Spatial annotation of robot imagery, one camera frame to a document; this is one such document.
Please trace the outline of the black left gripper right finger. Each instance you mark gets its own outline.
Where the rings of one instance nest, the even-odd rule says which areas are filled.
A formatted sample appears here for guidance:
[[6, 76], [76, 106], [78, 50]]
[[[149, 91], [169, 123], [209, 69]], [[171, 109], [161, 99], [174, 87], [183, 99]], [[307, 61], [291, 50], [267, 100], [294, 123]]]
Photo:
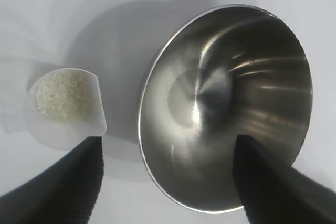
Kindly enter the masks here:
[[335, 192], [249, 135], [236, 139], [232, 173], [250, 223], [335, 223]]

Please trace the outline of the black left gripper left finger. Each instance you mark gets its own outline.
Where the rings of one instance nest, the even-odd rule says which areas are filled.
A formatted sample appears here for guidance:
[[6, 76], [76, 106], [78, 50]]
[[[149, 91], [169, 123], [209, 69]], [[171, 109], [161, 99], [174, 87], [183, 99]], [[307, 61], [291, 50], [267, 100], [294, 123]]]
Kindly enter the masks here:
[[1, 223], [88, 223], [103, 175], [102, 137], [88, 137], [44, 172], [2, 195]]

